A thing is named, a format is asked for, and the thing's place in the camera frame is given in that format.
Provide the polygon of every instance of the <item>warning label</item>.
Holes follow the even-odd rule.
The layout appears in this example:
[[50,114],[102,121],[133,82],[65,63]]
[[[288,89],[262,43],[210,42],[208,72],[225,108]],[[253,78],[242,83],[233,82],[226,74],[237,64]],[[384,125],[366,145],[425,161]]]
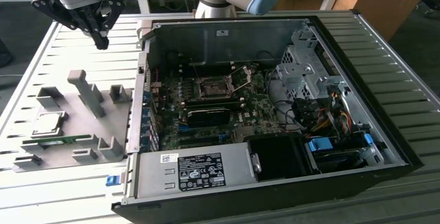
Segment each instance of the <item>warning label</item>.
[[178,189],[182,192],[225,185],[220,153],[178,157]]

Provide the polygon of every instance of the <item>blue tab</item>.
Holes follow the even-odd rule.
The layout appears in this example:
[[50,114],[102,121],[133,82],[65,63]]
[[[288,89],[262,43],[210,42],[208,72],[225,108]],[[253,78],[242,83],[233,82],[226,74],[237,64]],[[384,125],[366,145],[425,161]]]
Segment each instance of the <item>blue tab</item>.
[[118,175],[108,175],[106,176],[106,182],[105,186],[113,186],[113,185],[120,185],[121,184],[121,176]]
[[228,138],[228,134],[220,134],[218,135],[218,141],[222,143],[222,141]]
[[364,134],[364,138],[365,138],[368,144],[370,145],[373,143],[373,140],[372,140],[372,137],[368,133]]
[[309,141],[310,151],[332,149],[332,142],[328,137],[314,138]]
[[144,101],[150,99],[150,92],[144,91]]
[[178,131],[188,130],[188,129],[189,129],[188,125],[178,125]]

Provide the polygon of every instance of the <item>open computer tower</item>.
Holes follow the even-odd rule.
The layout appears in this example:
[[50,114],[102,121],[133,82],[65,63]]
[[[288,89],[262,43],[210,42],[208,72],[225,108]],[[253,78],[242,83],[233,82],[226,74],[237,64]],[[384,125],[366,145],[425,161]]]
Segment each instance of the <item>open computer tower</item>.
[[129,221],[345,198],[421,167],[317,17],[146,23],[112,205]]

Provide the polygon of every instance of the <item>metal table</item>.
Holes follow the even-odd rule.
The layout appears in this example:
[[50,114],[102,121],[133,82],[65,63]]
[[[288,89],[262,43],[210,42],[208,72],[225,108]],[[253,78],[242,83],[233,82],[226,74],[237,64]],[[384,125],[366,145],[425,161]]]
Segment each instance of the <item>metal table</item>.
[[[234,216],[209,223],[396,223],[436,222],[440,218],[440,102],[360,15],[349,11],[274,12],[270,15],[317,15],[362,75],[425,166],[356,197],[290,209]],[[138,49],[136,23],[141,19],[188,16],[125,15],[109,32],[108,50],[94,49],[81,32],[53,23],[25,75],[0,117],[0,216],[14,223],[128,223],[110,211],[122,186],[105,187],[105,176],[125,167],[118,163],[16,174],[12,161],[29,134],[36,115],[37,90],[65,80],[74,68],[98,89],[134,84]]]

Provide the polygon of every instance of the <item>motherboard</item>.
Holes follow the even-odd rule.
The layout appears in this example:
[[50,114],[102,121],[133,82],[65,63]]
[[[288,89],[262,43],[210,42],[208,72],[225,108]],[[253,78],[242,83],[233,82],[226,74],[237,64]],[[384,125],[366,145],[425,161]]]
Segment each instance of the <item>motherboard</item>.
[[[185,77],[184,70],[192,71]],[[196,67],[152,83],[158,149],[240,143],[248,135],[281,131],[265,92],[270,69],[232,65],[230,74],[198,76]]]

